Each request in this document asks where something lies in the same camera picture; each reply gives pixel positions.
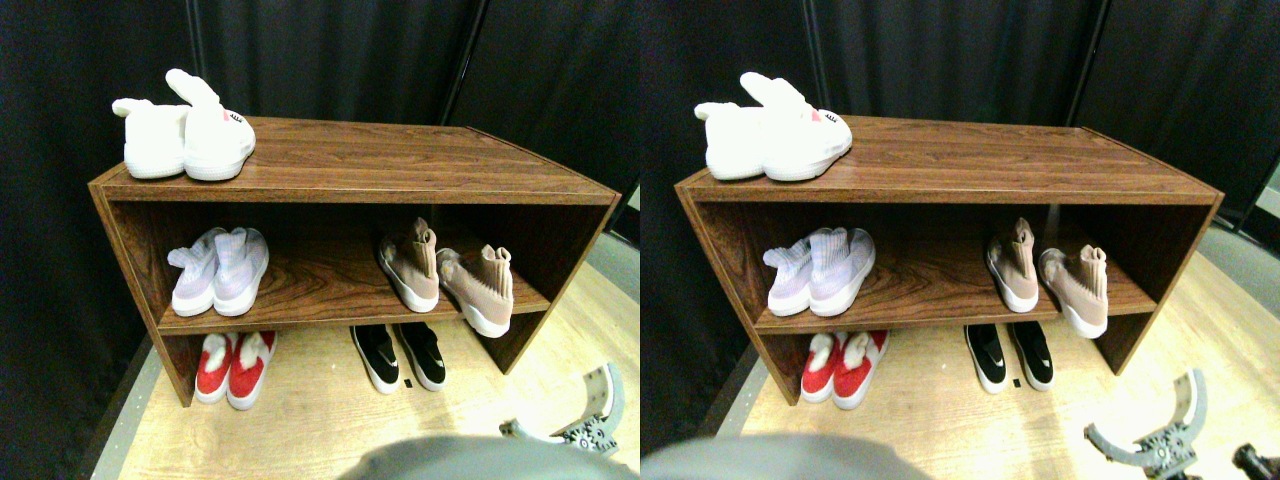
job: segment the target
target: sneaker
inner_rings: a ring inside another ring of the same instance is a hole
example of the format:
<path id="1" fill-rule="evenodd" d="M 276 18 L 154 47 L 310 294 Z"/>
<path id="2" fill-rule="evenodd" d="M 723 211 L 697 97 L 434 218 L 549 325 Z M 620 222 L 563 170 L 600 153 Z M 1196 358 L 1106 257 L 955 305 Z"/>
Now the sneaker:
<path id="1" fill-rule="evenodd" d="M 458 310 L 471 328 L 489 338 L 507 333 L 511 308 L 516 305 L 511 291 L 511 252 L 486 244 L 474 264 L 452 248 L 440 250 L 435 257 L 440 262 L 440 283 L 458 301 Z"/>
<path id="2" fill-rule="evenodd" d="M 236 358 L 238 333 L 205 335 L 196 369 L 196 399 L 200 403 L 218 403 L 230 385 L 232 360 Z"/>
<path id="3" fill-rule="evenodd" d="M 1004 390 L 1009 375 L 1005 374 L 1005 351 L 1000 348 L 996 325 L 965 325 L 964 340 L 969 344 L 969 356 L 978 370 L 982 389 L 991 394 Z"/>
<path id="4" fill-rule="evenodd" d="M 1046 250 L 1039 273 L 1078 335 L 1098 338 L 1107 332 L 1107 255 L 1102 248 L 1087 244 L 1076 261 L 1061 250 Z"/>
<path id="5" fill-rule="evenodd" d="M 836 389 L 836 364 L 844 358 L 849 333 L 819 333 L 809 340 L 809 361 L 800 378 L 800 398 L 809 403 L 822 403 Z"/>
<path id="6" fill-rule="evenodd" d="M 163 178 L 183 170 L 187 105 L 154 105 L 120 99 L 111 111 L 124 118 L 124 168 L 133 178 Z"/>
<path id="7" fill-rule="evenodd" d="M 1023 364 L 1027 383 L 1037 390 L 1047 392 L 1053 387 L 1053 360 L 1048 355 L 1048 343 L 1039 323 L 1009 324 L 1009 337 L 1014 340 L 1014 348 L 1018 348 L 1018 360 Z"/>
<path id="8" fill-rule="evenodd" d="M 429 312 L 440 300 L 440 276 L 435 274 L 435 232 L 421 218 L 413 234 L 393 233 L 383 238 L 378 264 L 390 279 L 408 310 Z"/>
<path id="9" fill-rule="evenodd" d="M 888 330 L 859 332 L 845 342 L 840 362 L 836 362 L 833 401 L 841 410 L 854 410 L 870 389 L 876 366 L 888 348 Z"/>
<path id="10" fill-rule="evenodd" d="M 218 246 L 214 310 L 223 316 L 244 315 L 257 298 L 257 285 L 270 260 L 266 239 L 252 228 L 236 228 L 214 237 L 214 243 Z"/>
<path id="11" fill-rule="evenodd" d="M 813 247 L 809 310 L 818 316 L 844 314 L 876 265 L 876 243 L 860 228 L 854 229 L 852 239 L 844 228 L 823 228 L 809 234 L 809 244 Z"/>
<path id="12" fill-rule="evenodd" d="M 244 159 L 257 142 L 253 127 L 239 114 L 223 108 L 221 99 L 200 77 L 172 69 L 164 76 L 183 100 L 187 114 L 183 168 L 197 180 L 225 180 L 239 175 Z"/>
<path id="13" fill-rule="evenodd" d="M 351 328 L 351 340 L 356 343 L 360 358 L 365 361 L 369 381 L 381 394 L 390 394 L 399 388 L 399 362 L 392 337 L 385 325 L 357 325 Z"/>
<path id="14" fill-rule="evenodd" d="M 410 365 L 413 366 L 413 376 L 422 388 L 439 392 L 444 389 L 444 357 L 440 356 L 440 347 L 436 344 L 435 332 L 421 321 L 408 324 L 396 324 L 404 353 L 408 353 Z"/>
<path id="15" fill-rule="evenodd" d="M 719 180 L 764 173 L 763 109 L 736 104 L 699 104 L 694 116 L 707 123 L 707 169 Z"/>
<path id="16" fill-rule="evenodd" d="M 214 275 L 218 273 L 218 248 L 214 238 L 227 233 L 214 228 L 196 239 L 189 248 L 169 251 L 169 265 L 182 269 L 173 287 L 173 312 L 178 316 L 204 314 L 214 306 Z"/>
<path id="17" fill-rule="evenodd" d="M 787 81 L 748 72 L 740 82 L 764 106 L 764 128 L 771 140 L 764 174 L 769 178 L 783 182 L 815 178 L 852 146 L 854 134 L 845 119 L 814 109 Z"/>
<path id="18" fill-rule="evenodd" d="M 791 248 L 773 248 L 764 252 L 764 265 L 778 269 L 778 276 L 769 288 L 769 311 L 788 316 L 809 308 L 809 279 L 813 276 L 813 259 L 809 239 L 801 238 Z"/>
<path id="19" fill-rule="evenodd" d="M 241 340 L 237 355 L 232 357 L 230 385 L 227 388 L 227 403 L 236 410 L 248 410 L 257 402 L 266 381 L 266 366 L 275 355 L 275 332 L 253 332 Z"/>
<path id="20" fill-rule="evenodd" d="M 1011 238 L 996 237 L 987 247 L 987 270 L 996 276 L 1000 297 L 1009 310 L 1025 314 L 1039 301 L 1039 283 L 1036 282 L 1036 264 L 1032 246 L 1036 237 L 1027 219 L 1018 219 Z"/>

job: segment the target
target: shoe rack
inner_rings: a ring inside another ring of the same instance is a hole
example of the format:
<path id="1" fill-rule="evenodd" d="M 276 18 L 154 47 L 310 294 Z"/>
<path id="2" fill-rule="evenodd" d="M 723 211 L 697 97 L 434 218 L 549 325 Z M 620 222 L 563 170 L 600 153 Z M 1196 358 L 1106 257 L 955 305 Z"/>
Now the shoe rack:
<path id="1" fill-rule="evenodd" d="M 983 256 L 1019 216 L 1036 255 L 1107 253 L 1110 317 L 1093 340 L 1120 375 L 1208 227 L 1222 193 L 1088 128 L 845 116 L 849 154 L 822 177 L 721 182 L 701 170 L 676 184 L 685 212 L 742 328 L 795 404 L 819 332 L 955 326 L 1059 317 L 1039 303 L 1014 314 Z M 1050 205 L 1060 205 L 1048 232 Z M 852 307 L 835 317 L 787 317 L 767 306 L 774 270 L 763 255 L 820 227 L 863 228 L 876 266 Z"/>
<path id="2" fill-rule="evenodd" d="M 378 268 L 381 236 L 416 216 L 436 232 L 436 248 L 479 256 L 489 243 L 511 251 L 511 330 L 477 335 L 509 374 L 621 198 L 471 128 L 248 120 L 257 147 L 230 180 L 138 180 L 119 164 L 88 184 L 183 406 L 191 404 L 201 342 L 210 333 L 465 321 L 443 288 L 433 311 L 410 311 Z M 212 227 L 253 227 L 266 237 L 270 262 L 257 300 L 237 317 L 212 308 L 179 317 L 169 303 L 180 270 L 166 255 Z"/>

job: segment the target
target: white sole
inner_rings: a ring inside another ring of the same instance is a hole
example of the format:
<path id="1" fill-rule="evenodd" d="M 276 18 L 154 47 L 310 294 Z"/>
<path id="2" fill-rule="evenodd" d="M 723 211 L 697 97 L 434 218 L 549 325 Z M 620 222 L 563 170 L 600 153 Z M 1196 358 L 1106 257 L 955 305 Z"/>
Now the white sole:
<path id="1" fill-rule="evenodd" d="M 832 392 L 836 392 L 836 378 L 835 376 L 827 378 L 827 385 L 823 387 L 818 392 L 809 393 L 809 392 L 805 392 L 804 388 L 800 388 L 800 398 L 803 398 L 805 402 L 809 402 L 809 403 L 822 403 L 822 402 L 826 402 L 827 398 L 831 398 L 831 393 Z"/>
<path id="2" fill-rule="evenodd" d="M 440 302 L 439 296 L 435 298 L 422 298 L 419 297 L 417 293 L 413 293 L 413 289 L 404 284 L 399 275 L 392 270 L 390 264 L 388 264 L 387 259 L 383 257 L 383 252 L 380 250 L 378 252 L 378 264 L 383 268 L 383 273 L 387 274 L 387 278 L 392 280 L 392 287 L 396 288 L 396 293 L 399 294 L 401 302 L 403 302 L 408 310 L 419 314 L 426 314 L 435 308 L 435 305 Z"/>
<path id="3" fill-rule="evenodd" d="M 396 367 L 396 381 L 383 381 L 383 379 L 378 378 L 378 372 L 374 371 L 372 365 L 369 364 L 369 357 L 365 356 L 365 349 L 360 348 L 360 337 L 357 337 L 355 332 L 351 333 L 351 340 L 356 343 L 356 351 L 360 352 L 360 360 L 365 362 L 365 371 L 369 372 L 369 381 L 374 384 L 374 389 L 384 396 L 389 396 L 399 389 L 399 366 Z"/>
<path id="4" fill-rule="evenodd" d="M 480 335 L 489 338 L 498 338 L 506 334 L 507 330 L 511 328 L 511 324 L 498 325 L 493 321 L 489 321 L 489 319 L 484 317 L 484 314 L 481 314 L 480 310 L 476 310 L 476 307 L 472 307 L 471 303 L 462 301 L 462 297 L 458 296 L 458 292 L 454 292 L 448 285 L 444 285 L 444 289 L 449 291 L 449 293 L 453 293 L 453 298 L 458 301 L 458 311 L 462 312 L 462 316 L 467 319 L 467 324 L 471 324 L 471 328 L 475 329 L 476 333 L 479 333 Z"/>
<path id="5" fill-rule="evenodd" d="M 1041 252 L 1041 256 L 1043 257 L 1044 253 L 1048 253 L 1048 252 L 1050 251 L 1046 250 L 1046 251 Z M 1037 259 L 1036 264 L 1037 264 L 1037 268 L 1038 268 L 1039 266 L 1039 260 L 1038 259 Z M 1053 297 L 1057 298 L 1057 305 L 1060 305 L 1062 307 L 1062 312 L 1061 312 L 1062 319 L 1066 320 L 1066 323 L 1071 325 L 1071 329 L 1075 330 L 1076 335 L 1080 335 L 1080 337 L 1084 337 L 1084 338 L 1088 338 L 1088 339 L 1094 339 L 1094 338 L 1102 337 L 1102 334 L 1107 332 L 1107 324 L 1093 325 L 1093 324 L 1091 324 L 1088 321 L 1084 321 L 1084 319 L 1082 319 L 1080 315 L 1075 312 L 1075 308 L 1071 308 L 1070 305 L 1066 305 L 1066 302 L 1062 301 L 1062 296 L 1057 294 L 1057 291 L 1053 289 L 1053 284 L 1051 282 L 1044 282 L 1044 288 L 1048 288 L 1050 293 L 1052 293 Z"/>
<path id="6" fill-rule="evenodd" d="M 236 397 L 230 393 L 230 390 L 228 390 L 227 403 L 230 403 L 232 407 L 236 410 L 248 410 L 250 407 L 253 406 L 253 403 L 257 402 L 257 396 L 262 393 L 262 385 L 266 384 L 266 367 L 271 366 L 271 358 L 275 357 L 275 347 L 278 347 L 279 344 L 280 344 L 280 335 L 276 334 L 275 343 L 271 344 L 271 353 L 268 355 L 266 360 L 264 358 L 257 360 L 262 362 L 262 376 L 257 378 L 257 384 L 253 385 L 253 390 L 250 392 L 248 396 L 246 397 Z M 228 379 L 230 378 L 230 372 L 227 372 L 227 378 Z"/>
<path id="7" fill-rule="evenodd" d="M 844 314 L 849 307 L 854 306 L 854 301 L 858 300 L 858 291 L 863 288 L 863 280 L 867 279 L 867 274 L 872 273 L 872 268 L 876 266 L 876 247 L 872 247 L 872 256 L 863 265 L 861 270 L 854 275 L 852 282 L 846 284 L 840 292 L 831 296 L 827 300 L 809 298 L 809 310 L 817 316 L 836 316 Z"/>
<path id="8" fill-rule="evenodd" d="M 1057 374 L 1055 372 L 1048 383 L 1037 381 L 1036 375 L 1032 375 L 1032 369 L 1027 366 L 1027 353 L 1023 352 L 1023 343 L 1018 342 L 1018 337 L 1014 337 L 1014 347 L 1018 348 L 1018 362 L 1023 364 L 1023 375 L 1027 378 L 1027 384 L 1039 392 L 1048 392 L 1050 388 L 1053 388 L 1053 380 L 1057 380 Z"/>
<path id="9" fill-rule="evenodd" d="M 232 374 L 228 371 L 227 375 L 223 375 L 223 384 L 219 385 L 212 393 L 201 393 L 200 388 L 196 388 L 196 401 L 204 404 L 218 403 L 218 401 L 223 399 L 223 397 L 227 397 L 227 388 L 229 388 L 230 384 Z"/>
<path id="10" fill-rule="evenodd" d="M 253 307 L 253 301 L 257 300 L 257 285 L 262 283 L 262 275 L 266 274 L 266 265 L 270 264 L 271 255 L 268 253 L 262 257 L 262 266 L 253 273 L 253 282 L 244 288 L 243 292 L 233 298 L 218 298 L 214 294 L 214 310 L 221 316 L 241 316 Z"/>
<path id="11" fill-rule="evenodd" d="M 214 306 L 214 284 L 210 282 L 209 287 L 206 287 L 205 291 L 196 298 L 172 298 L 174 314 L 178 314 L 178 316 L 196 316 L 204 314 Z"/>
<path id="12" fill-rule="evenodd" d="M 1021 298 L 1015 294 L 1014 289 L 1009 288 L 1005 279 L 1000 276 L 1000 271 L 996 270 L 996 261 L 991 257 L 991 250 L 987 251 L 987 270 L 996 278 L 996 284 L 1000 285 L 1000 298 L 1005 301 L 1005 306 L 1009 310 L 1015 314 L 1025 314 L 1036 308 L 1036 303 L 1039 302 L 1039 285 L 1036 285 L 1036 294 L 1030 298 Z"/>
<path id="13" fill-rule="evenodd" d="M 216 159 L 216 157 L 204 157 L 188 151 L 183 161 L 183 169 L 187 170 L 187 175 L 197 180 L 205 182 L 218 182 L 228 180 L 239 175 L 241 169 L 244 168 L 244 160 L 250 155 L 253 155 L 253 150 L 248 154 L 239 156 L 239 159 Z"/>
<path id="14" fill-rule="evenodd" d="M 836 152 L 828 155 L 827 157 L 818 159 L 817 161 L 765 161 L 764 174 L 778 182 L 800 182 L 810 178 L 818 178 L 823 173 L 827 173 L 827 169 L 831 168 L 836 160 L 845 156 L 850 147 L 852 147 L 852 142 L 846 143 Z"/>
<path id="15" fill-rule="evenodd" d="M 987 375 L 983 375 L 982 367 L 978 366 L 978 353 L 973 351 L 973 342 L 969 342 L 969 329 L 964 330 L 964 344 L 965 347 L 969 347 L 969 358 L 973 360 L 973 369 L 978 372 L 978 381 L 982 383 L 982 389 L 987 390 L 989 394 L 1004 392 L 1005 385 L 1009 385 L 1009 361 L 1005 361 L 1005 379 L 1000 383 L 992 383 L 991 380 L 987 380 Z"/>
<path id="16" fill-rule="evenodd" d="M 404 334 L 402 334 L 401 330 L 399 330 L 399 324 L 396 325 L 396 333 L 399 334 L 401 339 L 404 338 Z M 428 379 L 426 374 L 422 372 L 422 369 L 417 366 L 417 356 L 413 355 L 413 349 L 412 348 L 406 347 L 404 348 L 404 355 L 408 355 L 408 362 L 410 362 L 408 365 L 413 366 L 413 376 L 417 378 L 417 383 L 420 385 L 422 385 L 422 388 L 425 388 L 425 389 L 428 389 L 430 392 L 440 392 L 440 390 L 444 389 L 444 384 L 449 383 L 449 378 L 448 376 L 445 376 L 444 381 L 440 381 L 440 383 L 435 383 L 435 381 L 431 381 L 430 379 Z"/>
<path id="17" fill-rule="evenodd" d="M 809 308 L 809 285 L 804 285 L 800 292 L 786 298 L 769 296 L 769 311 L 774 316 L 791 316 Z"/>

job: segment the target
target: gray object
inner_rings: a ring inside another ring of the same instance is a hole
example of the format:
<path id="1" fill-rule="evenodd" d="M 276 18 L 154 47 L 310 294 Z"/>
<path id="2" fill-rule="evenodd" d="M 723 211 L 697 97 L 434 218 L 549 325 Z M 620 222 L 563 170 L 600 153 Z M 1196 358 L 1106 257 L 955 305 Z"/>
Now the gray object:
<path id="1" fill-rule="evenodd" d="M 582 375 L 582 381 L 586 383 L 586 410 L 581 419 L 549 436 L 530 433 L 520 425 L 520 420 L 511 420 L 498 428 L 502 435 L 571 445 L 604 456 L 613 454 L 618 451 L 613 430 L 622 422 L 625 403 L 622 376 L 618 375 L 618 367 L 609 362 Z"/>
<path id="2" fill-rule="evenodd" d="M 1169 425 L 1152 431 L 1130 445 L 1120 445 L 1098 431 L 1097 425 L 1084 428 L 1084 438 L 1093 443 L 1108 461 L 1142 467 L 1148 479 L 1185 477 L 1183 470 L 1196 462 L 1192 440 L 1204 428 L 1208 397 L 1204 374 L 1192 369 L 1174 383 L 1178 410 Z"/>

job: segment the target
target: wooden floor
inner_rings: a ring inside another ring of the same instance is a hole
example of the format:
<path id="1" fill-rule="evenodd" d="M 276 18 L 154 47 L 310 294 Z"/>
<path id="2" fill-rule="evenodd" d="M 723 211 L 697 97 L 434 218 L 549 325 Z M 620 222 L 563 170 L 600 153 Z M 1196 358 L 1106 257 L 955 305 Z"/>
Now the wooden floor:
<path id="1" fill-rule="evenodd" d="M 1108 463 L 1084 428 L 1097 422 L 1129 442 L 1164 426 L 1174 411 L 1172 381 L 1201 367 L 1208 424 L 1193 443 L 1199 461 L 1188 472 L 1244 479 L 1231 454 L 1245 442 L 1280 456 L 1280 321 L 1199 253 L 1123 376 L 1062 321 L 1042 324 L 1057 374 L 1050 392 L 1024 381 L 987 394 L 960 328 L 902 329 L 890 335 L 856 410 L 831 402 L 790 407 L 768 381 L 742 434 L 858 436 L 892 447 L 937 479 L 1142 479 L 1139 468 Z M 1007 333 L 1000 328 L 1005 358 L 1021 379 Z"/>
<path id="2" fill-rule="evenodd" d="M 332 479 L 376 447 L 426 435 L 498 435 L 512 417 L 552 433 L 586 404 L 581 376 L 613 361 L 626 411 L 613 460 L 640 465 L 640 306 L 582 264 L 538 338 L 503 376 L 463 321 L 433 323 L 449 369 L 448 385 L 390 396 L 370 384 L 346 328 L 280 333 L 257 404 L 182 408 L 161 375 L 146 406 L 122 477 Z M 399 358 L 406 358 L 397 342 Z M 407 362 L 402 375 L 412 379 Z"/>

